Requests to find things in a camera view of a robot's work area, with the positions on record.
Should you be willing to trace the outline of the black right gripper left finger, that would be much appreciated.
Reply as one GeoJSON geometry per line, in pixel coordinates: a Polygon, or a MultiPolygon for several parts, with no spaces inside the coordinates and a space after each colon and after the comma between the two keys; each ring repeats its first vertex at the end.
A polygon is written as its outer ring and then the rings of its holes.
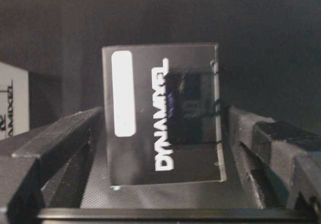
{"type": "Polygon", "coordinates": [[[95,107],[1,140],[1,223],[36,223],[43,209],[80,208],[103,116],[95,107]]]}

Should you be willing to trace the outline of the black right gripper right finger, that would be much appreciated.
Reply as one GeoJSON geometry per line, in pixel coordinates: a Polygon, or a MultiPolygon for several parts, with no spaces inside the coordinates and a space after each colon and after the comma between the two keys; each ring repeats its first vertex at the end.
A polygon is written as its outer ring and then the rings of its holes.
{"type": "Polygon", "coordinates": [[[320,223],[320,135],[233,106],[218,116],[251,204],[221,220],[320,223]]]}

